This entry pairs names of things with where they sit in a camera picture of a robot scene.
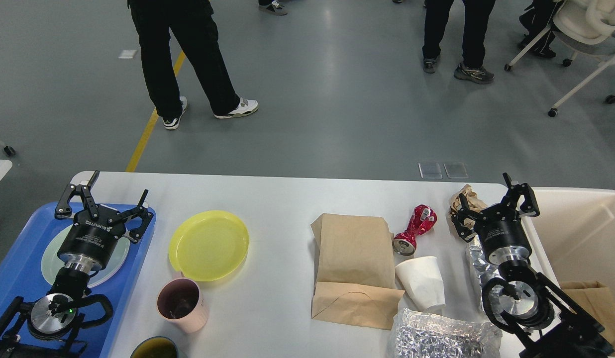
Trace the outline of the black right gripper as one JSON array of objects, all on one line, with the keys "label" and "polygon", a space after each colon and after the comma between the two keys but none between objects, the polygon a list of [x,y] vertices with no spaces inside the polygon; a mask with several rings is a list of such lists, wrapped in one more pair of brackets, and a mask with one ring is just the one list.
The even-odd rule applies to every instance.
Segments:
[{"label": "black right gripper", "polygon": [[479,220],[481,214],[468,209],[467,200],[460,194],[462,208],[454,216],[455,219],[471,217],[474,221],[474,233],[480,237],[485,259],[492,265],[502,265],[508,261],[522,261],[528,265],[532,254],[527,235],[519,221],[522,217],[537,217],[540,215],[535,193],[527,183],[520,184],[512,180],[508,173],[503,173],[506,194],[495,205],[495,213],[502,220]]}]

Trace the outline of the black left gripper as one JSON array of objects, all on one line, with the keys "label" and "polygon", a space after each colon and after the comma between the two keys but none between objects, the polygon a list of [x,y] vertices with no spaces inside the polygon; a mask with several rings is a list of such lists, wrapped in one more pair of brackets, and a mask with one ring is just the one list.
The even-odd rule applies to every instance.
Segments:
[{"label": "black left gripper", "polygon": [[[72,218],[69,230],[60,249],[58,258],[64,263],[61,271],[99,271],[107,268],[110,258],[120,238],[138,243],[154,218],[148,207],[144,206],[149,190],[146,189],[134,208],[119,211],[116,208],[96,204],[91,188],[99,177],[94,171],[86,184],[69,183],[62,193],[54,211],[56,219]],[[82,211],[73,212],[69,202],[75,196],[82,200]],[[128,229],[126,224],[141,218],[141,224]]]}]

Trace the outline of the crumpled foil under arm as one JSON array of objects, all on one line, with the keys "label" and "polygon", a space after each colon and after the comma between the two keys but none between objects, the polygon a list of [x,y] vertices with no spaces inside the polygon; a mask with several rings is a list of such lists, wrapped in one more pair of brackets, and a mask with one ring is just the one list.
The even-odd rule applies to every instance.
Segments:
[{"label": "crumpled foil under arm", "polygon": [[[470,266],[470,279],[473,284],[474,294],[476,295],[478,310],[484,313],[483,300],[481,297],[482,288],[487,285],[492,278],[500,278],[501,276],[497,270],[497,265],[492,265],[486,260],[479,236],[474,236],[473,240],[468,243],[468,247],[465,250],[465,257]],[[502,309],[497,298],[500,297],[500,293],[503,289],[503,286],[497,285],[489,292],[491,308],[498,320],[502,319],[500,315]]]}]

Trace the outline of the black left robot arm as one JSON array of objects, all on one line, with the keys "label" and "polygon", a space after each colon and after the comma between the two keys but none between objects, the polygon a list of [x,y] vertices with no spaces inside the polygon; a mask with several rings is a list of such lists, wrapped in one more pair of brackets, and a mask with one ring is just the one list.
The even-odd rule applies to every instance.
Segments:
[{"label": "black left robot arm", "polygon": [[0,267],[0,358],[98,358],[109,351],[142,266],[155,212],[98,204],[68,184],[38,209]]}]

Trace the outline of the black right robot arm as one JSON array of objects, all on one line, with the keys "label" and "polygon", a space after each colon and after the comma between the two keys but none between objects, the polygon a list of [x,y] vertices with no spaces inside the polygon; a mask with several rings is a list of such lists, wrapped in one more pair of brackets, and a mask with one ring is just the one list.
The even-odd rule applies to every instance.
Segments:
[{"label": "black right robot arm", "polygon": [[497,328],[516,335],[522,358],[607,358],[614,352],[604,327],[530,263],[523,217],[537,217],[533,189],[503,177],[507,192],[486,207],[468,185],[451,200],[449,217],[481,287],[481,306]]}]

